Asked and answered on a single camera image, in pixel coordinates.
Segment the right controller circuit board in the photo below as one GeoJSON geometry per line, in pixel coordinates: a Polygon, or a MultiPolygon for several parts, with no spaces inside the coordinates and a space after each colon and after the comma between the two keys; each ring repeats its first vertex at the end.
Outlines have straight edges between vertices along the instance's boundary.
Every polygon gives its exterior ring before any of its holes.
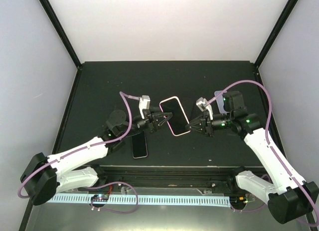
{"type": "Polygon", "coordinates": [[[232,204],[247,204],[250,202],[254,202],[256,200],[256,197],[252,194],[245,194],[245,195],[230,196],[229,200],[230,200],[230,203],[232,204]]]}

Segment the black right frame post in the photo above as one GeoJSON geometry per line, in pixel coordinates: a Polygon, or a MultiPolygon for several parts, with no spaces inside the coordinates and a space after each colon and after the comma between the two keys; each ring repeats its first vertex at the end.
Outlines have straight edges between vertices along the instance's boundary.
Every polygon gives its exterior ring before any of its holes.
{"type": "Polygon", "coordinates": [[[295,8],[296,4],[299,0],[288,0],[280,13],[280,16],[278,17],[274,27],[272,28],[265,44],[263,45],[259,55],[256,58],[256,61],[254,62],[254,66],[256,68],[259,68],[266,58],[268,52],[270,51],[272,45],[274,44],[276,38],[280,34],[282,28],[284,27],[286,21],[288,20],[290,14],[292,13],[293,9],[295,8]]]}

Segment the pink phone case with phone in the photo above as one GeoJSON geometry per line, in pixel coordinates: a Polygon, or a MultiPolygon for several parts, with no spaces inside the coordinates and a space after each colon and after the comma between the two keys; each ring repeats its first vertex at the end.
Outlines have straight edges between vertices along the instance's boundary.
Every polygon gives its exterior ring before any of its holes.
{"type": "Polygon", "coordinates": [[[189,120],[185,110],[177,96],[164,99],[159,103],[159,107],[163,113],[171,113],[172,117],[167,124],[176,137],[190,133],[188,129],[189,120]]]}

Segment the purple phone case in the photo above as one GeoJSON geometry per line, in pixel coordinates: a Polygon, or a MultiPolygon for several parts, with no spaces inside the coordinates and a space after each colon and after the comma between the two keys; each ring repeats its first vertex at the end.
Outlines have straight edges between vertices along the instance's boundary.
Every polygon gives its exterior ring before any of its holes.
{"type": "Polygon", "coordinates": [[[220,95],[222,93],[221,90],[219,91],[215,91],[214,92],[214,96],[217,97],[216,99],[216,103],[217,103],[217,107],[218,107],[218,110],[219,110],[219,113],[220,114],[226,114],[228,113],[227,111],[225,111],[224,109],[224,98],[223,98],[223,95],[220,95]]]}

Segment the black smartphone from purple case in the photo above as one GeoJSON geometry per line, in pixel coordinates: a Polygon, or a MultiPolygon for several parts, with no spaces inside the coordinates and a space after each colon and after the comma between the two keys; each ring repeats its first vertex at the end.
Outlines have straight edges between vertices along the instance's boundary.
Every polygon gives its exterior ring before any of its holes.
{"type": "Polygon", "coordinates": [[[201,114],[200,109],[197,107],[196,102],[192,104],[192,109],[189,117],[189,122],[196,119],[201,114]]]}

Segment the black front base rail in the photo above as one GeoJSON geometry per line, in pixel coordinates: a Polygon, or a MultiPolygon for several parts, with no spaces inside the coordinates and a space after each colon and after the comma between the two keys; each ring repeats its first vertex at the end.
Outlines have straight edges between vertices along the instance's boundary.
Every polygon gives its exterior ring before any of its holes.
{"type": "Polygon", "coordinates": [[[101,166],[108,182],[134,188],[225,188],[235,167],[224,166],[101,166]]]}

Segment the black smartphone on table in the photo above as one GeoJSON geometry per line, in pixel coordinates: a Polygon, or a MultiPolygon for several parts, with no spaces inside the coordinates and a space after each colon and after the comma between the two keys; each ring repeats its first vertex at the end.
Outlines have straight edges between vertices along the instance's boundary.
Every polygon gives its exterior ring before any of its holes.
{"type": "Polygon", "coordinates": [[[132,153],[134,159],[146,158],[148,156],[148,148],[144,132],[132,137],[132,153]]]}

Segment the black frame post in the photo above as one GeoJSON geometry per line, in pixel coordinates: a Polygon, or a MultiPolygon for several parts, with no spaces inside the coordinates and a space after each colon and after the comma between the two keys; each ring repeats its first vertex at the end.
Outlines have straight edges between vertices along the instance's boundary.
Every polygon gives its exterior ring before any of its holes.
{"type": "Polygon", "coordinates": [[[78,58],[58,16],[56,15],[56,12],[54,11],[51,3],[49,0],[39,0],[40,4],[42,5],[46,15],[48,16],[50,22],[52,23],[55,31],[57,32],[60,40],[62,41],[64,47],[66,48],[70,58],[72,59],[74,65],[76,68],[81,67],[82,63],[80,59],[78,58]]]}
{"type": "Polygon", "coordinates": [[[263,45],[259,55],[256,58],[256,61],[254,62],[254,66],[256,68],[259,68],[266,58],[268,52],[270,51],[272,45],[274,44],[276,38],[280,34],[282,28],[284,27],[286,21],[288,20],[290,14],[292,13],[293,9],[295,8],[296,4],[299,0],[288,0],[280,13],[280,16],[278,17],[274,27],[272,28],[265,44],[263,45]]]}

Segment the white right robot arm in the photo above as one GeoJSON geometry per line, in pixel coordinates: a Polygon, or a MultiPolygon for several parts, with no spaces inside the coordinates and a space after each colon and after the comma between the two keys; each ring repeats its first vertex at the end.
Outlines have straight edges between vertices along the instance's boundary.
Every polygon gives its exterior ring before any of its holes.
{"type": "Polygon", "coordinates": [[[249,114],[243,96],[238,91],[222,94],[225,114],[213,114],[204,98],[196,101],[202,115],[189,121],[178,97],[173,96],[159,103],[166,113],[168,126],[174,136],[198,132],[212,137],[214,131],[231,129],[257,156],[271,181],[256,176],[246,168],[236,169],[227,179],[227,188],[233,193],[246,190],[263,201],[274,219],[285,224],[314,210],[319,195],[315,182],[307,182],[290,165],[279,148],[272,143],[256,114],[249,114]]]}

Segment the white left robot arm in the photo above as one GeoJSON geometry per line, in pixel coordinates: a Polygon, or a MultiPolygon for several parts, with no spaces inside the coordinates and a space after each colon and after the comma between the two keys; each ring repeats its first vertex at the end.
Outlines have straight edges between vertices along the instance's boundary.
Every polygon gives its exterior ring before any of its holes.
{"type": "Polygon", "coordinates": [[[115,152],[124,144],[124,137],[137,135],[145,129],[153,133],[173,117],[171,112],[158,108],[145,109],[142,113],[132,118],[123,110],[115,110],[101,135],[62,153],[34,155],[20,177],[27,193],[25,197],[34,206],[39,206],[64,191],[82,187],[103,190],[107,185],[103,170],[98,165],[82,166],[115,152]]]}

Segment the controller circuit board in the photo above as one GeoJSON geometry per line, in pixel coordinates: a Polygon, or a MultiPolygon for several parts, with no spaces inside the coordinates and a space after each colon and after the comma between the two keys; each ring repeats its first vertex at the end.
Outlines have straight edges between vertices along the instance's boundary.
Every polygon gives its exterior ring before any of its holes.
{"type": "Polygon", "coordinates": [[[254,202],[256,200],[256,197],[252,194],[245,194],[245,195],[230,196],[229,200],[230,200],[230,203],[232,204],[247,204],[250,202],[254,202]]]}
{"type": "Polygon", "coordinates": [[[93,204],[105,204],[109,199],[109,195],[106,194],[95,194],[91,197],[91,203],[93,204]]]}

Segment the black left frame post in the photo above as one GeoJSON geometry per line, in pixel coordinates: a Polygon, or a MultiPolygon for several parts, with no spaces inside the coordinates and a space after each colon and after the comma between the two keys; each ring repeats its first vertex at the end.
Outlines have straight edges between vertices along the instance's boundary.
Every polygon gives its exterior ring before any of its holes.
{"type": "Polygon", "coordinates": [[[81,67],[82,63],[80,59],[78,58],[58,16],[56,15],[56,12],[54,11],[51,3],[49,0],[39,0],[40,4],[42,5],[46,15],[48,16],[50,22],[52,23],[55,31],[57,32],[60,40],[62,41],[64,47],[66,48],[70,58],[72,59],[74,65],[76,68],[81,67]]]}

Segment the left controller circuit board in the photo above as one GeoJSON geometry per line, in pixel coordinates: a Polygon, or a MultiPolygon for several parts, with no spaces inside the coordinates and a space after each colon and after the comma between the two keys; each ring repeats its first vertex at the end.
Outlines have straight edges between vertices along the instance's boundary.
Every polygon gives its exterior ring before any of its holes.
{"type": "Polygon", "coordinates": [[[95,194],[91,197],[91,203],[93,204],[105,204],[109,199],[109,195],[106,194],[95,194]]]}

